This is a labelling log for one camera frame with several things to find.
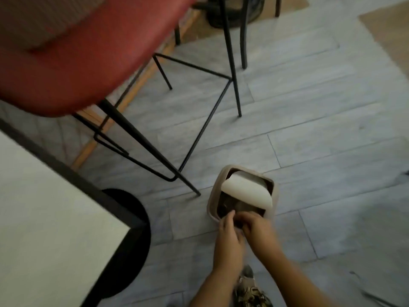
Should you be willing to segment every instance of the beige rug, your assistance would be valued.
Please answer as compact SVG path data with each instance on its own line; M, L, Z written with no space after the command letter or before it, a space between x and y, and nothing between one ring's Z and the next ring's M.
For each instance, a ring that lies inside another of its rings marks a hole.
M226 4L231 8L240 9L242 0L227 0ZM282 0L281 15L296 10L301 10L309 6L307 0ZM265 0L264 9L261 15L255 20L274 18L276 11L276 0ZM203 11L199 18L193 23L186 34L181 39L182 43L208 38L212 35L222 33L222 29L213 28L206 20L206 13Z
M409 78L409 1L363 14L360 20Z

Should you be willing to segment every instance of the red upholstered seat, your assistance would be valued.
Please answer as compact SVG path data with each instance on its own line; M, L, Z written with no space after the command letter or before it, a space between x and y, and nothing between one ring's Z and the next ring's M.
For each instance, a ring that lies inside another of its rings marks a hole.
M0 48L0 99L63 116L98 103L147 61L195 0L106 0L41 49Z

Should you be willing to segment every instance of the bar stool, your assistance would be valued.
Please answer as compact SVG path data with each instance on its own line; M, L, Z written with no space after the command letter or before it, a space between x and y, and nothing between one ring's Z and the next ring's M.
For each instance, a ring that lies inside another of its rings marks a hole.
M195 0L105 0L79 24L39 49L21 52L0 47L0 98L22 110L40 116L60 117L72 114L95 132L94 138L99 143L164 180L170 182L176 179L182 180L197 195L200 195L181 171L231 83L235 91L239 116L241 116L241 108L225 0L219 0L219 6L224 17L223 29L231 76L155 53L155 49L173 31L173 26L194 2ZM141 69L151 57L171 88L156 56L227 80L226 87L179 169L175 168L117 110L141 70L115 105L105 99L132 73ZM97 104L107 114L103 124L99 126L75 113L92 104ZM137 140L174 176L170 178L162 175L130 157L125 149L102 133L102 127L109 118Z

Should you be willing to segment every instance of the hand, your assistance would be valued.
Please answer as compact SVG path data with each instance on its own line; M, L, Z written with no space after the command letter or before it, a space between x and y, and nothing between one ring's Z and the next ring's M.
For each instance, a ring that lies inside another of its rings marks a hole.
M268 219L251 212L238 212L235 220L243 223L243 232L254 255L265 265L275 255L281 255L281 246Z
M220 220L213 257L213 270L223 270L234 280L238 278L243 269L245 253L244 237L240 232L236 232L233 226L235 213L234 210L230 211Z

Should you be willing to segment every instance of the white table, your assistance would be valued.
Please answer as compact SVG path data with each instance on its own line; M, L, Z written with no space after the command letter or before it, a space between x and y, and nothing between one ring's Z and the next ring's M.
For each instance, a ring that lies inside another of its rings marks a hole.
M114 207L124 224L54 170L0 132L2 307L81 306L140 221Z

